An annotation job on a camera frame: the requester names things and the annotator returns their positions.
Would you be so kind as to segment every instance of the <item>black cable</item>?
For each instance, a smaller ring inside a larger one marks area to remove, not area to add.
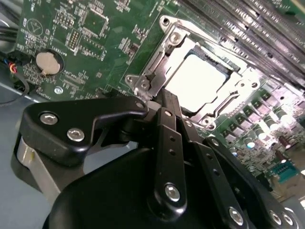
[[[13,99],[13,100],[8,101],[8,102],[0,103],[0,107],[4,107],[4,106],[14,104],[15,102],[17,102],[20,99],[22,99],[23,97],[25,97],[30,91],[30,86],[29,86],[28,82],[26,81],[26,79],[24,78],[24,76],[19,74],[19,73],[15,73],[14,75],[23,83],[24,92],[19,97],[17,97],[16,99]]]
[[[16,36],[8,35],[8,34],[0,34],[0,41],[4,42],[16,42]]]
[[[18,15],[16,15],[16,13],[14,13],[13,10],[6,6],[3,2],[0,2],[0,12],[13,23],[17,25],[19,24]]]
[[[6,33],[6,34],[17,34],[18,29],[6,27],[6,26],[0,26],[0,33]]]

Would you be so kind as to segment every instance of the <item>memory dimm slot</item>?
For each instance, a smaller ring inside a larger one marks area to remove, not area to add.
[[[268,44],[277,47],[279,53],[305,73],[305,54],[301,53],[289,40],[278,31],[272,29],[264,20],[258,22],[255,14],[251,13],[244,4],[234,0],[216,0],[249,29],[254,31]]]
[[[199,10],[207,15],[211,20],[218,23],[223,29],[231,31],[240,42],[245,43],[255,52],[259,52],[265,57],[265,61],[270,61],[275,64],[281,71],[292,77],[302,79],[304,74],[285,59],[276,49],[266,44],[256,34],[249,33],[245,27],[241,26],[241,22],[233,15],[226,11],[223,7],[212,0],[188,0],[195,2]]]
[[[218,24],[216,24],[213,20],[211,20],[211,18],[207,17],[207,15],[205,15],[202,12],[202,10],[200,9],[201,6],[198,5],[197,2],[193,0],[178,0],[178,1],[182,6],[184,6],[186,9],[188,9],[190,12],[192,12],[197,16],[199,23],[200,21],[202,21],[202,23],[208,24],[215,31],[218,31],[219,34],[222,34],[224,38],[227,38],[228,40],[231,40],[233,42],[232,32],[224,29],[220,29]],[[264,74],[275,75],[286,82],[291,82],[293,85],[297,85],[297,81],[295,80],[294,77],[286,73],[283,73],[281,69],[267,62],[264,56],[249,49],[247,45],[240,42],[236,42],[234,45],[239,50],[231,49],[233,52],[237,53],[238,55],[240,55],[240,52],[243,52],[245,55],[249,56],[249,59],[255,62],[259,66],[259,70],[262,71]]]
[[[265,1],[260,0],[243,0],[243,2],[263,16],[271,25],[289,38],[290,41],[305,50],[304,32],[298,30],[295,25],[283,19],[278,12],[272,9],[272,5],[268,5]]]

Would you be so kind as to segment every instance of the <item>black plastic bracket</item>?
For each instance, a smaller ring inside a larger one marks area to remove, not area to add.
[[[154,150],[157,154],[154,189],[148,203],[159,218],[173,221],[186,210],[186,183],[182,137],[176,131],[176,116],[164,107],[157,112]]]
[[[201,176],[207,182],[211,198],[214,199],[219,228],[247,229],[246,217],[226,179],[226,176],[217,160],[214,151],[203,145],[194,125],[181,120],[183,136],[186,138],[184,151],[193,152],[197,159],[195,164],[201,169]]]
[[[238,188],[246,201],[247,213],[258,228],[297,229],[293,217],[255,177],[216,138],[208,137],[204,143],[209,146],[226,171],[226,178]],[[288,224],[287,216],[292,220]]]
[[[55,115],[58,122],[44,124],[40,117],[45,113]],[[127,117],[144,118],[147,113],[147,106],[136,97],[33,104],[24,110],[20,134],[29,146],[47,157],[62,165],[75,166],[86,157],[95,130]],[[82,141],[71,141],[67,137],[72,128],[83,131]]]

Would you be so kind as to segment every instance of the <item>silver screw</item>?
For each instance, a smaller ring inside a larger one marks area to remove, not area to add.
[[[146,89],[146,88],[147,88],[147,84],[143,83],[143,84],[141,85],[141,87],[144,88],[144,89]]]
[[[84,132],[78,128],[68,130],[67,136],[73,142],[81,142],[85,138]]]
[[[282,215],[283,215],[285,221],[286,221],[290,226],[292,226],[292,225],[294,224],[294,222],[292,221],[292,219],[291,219],[286,213],[282,212]]]
[[[219,143],[216,141],[216,139],[212,139],[212,142],[213,142],[213,144],[215,145],[215,146],[219,146]]]
[[[274,211],[270,211],[269,213],[274,222],[276,222],[278,225],[282,224],[281,219],[279,218],[279,216],[277,214],[275,214]]]
[[[55,92],[56,94],[62,94],[62,93],[63,93],[63,89],[62,89],[61,87],[59,87],[59,86],[56,86],[56,87],[54,88],[54,92]]]
[[[177,202],[180,200],[180,193],[174,185],[165,186],[165,193],[167,197],[173,202]]]
[[[58,122],[58,118],[54,114],[45,113],[40,116],[40,121],[46,125],[54,125]]]
[[[229,213],[234,222],[237,223],[239,226],[244,224],[244,219],[242,215],[235,208],[230,207]]]
[[[179,44],[181,42],[181,35],[177,32],[173,32],[170,36],[170,41],[173,44]]]
[[[165,111],[167,116],[172,116],[172,113],[170,113],[169,111]]]
[[[189,127],[192,127],[192,123],[190,121],[185,121],[185,123],[189,126]]]
[[[130,76],[128,76],[128,77],[127,77],[127,81],[130,82],[130,83],[132,83],[132,82],[133,82],[133,79],[132,79]]]
[[[136,103],[137,107],[139,108],[144,108],[143,104],[142,103]]]

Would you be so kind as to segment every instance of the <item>green circuit board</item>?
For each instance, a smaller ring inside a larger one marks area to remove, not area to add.
[[[274,7],[292,23],[304,28],[305,1],[304,0],[271,0]]]
[[[32,56],[54,50],[64,69],[47,77],[35,64],[20,71],[53,101],[98,98],[112,88],[132,94],[124,76],[140,74],[164,36],[161,15],[195,18],[170,0],[25,0],[16,49]],[[200,27],[217,37],[207,25]]]

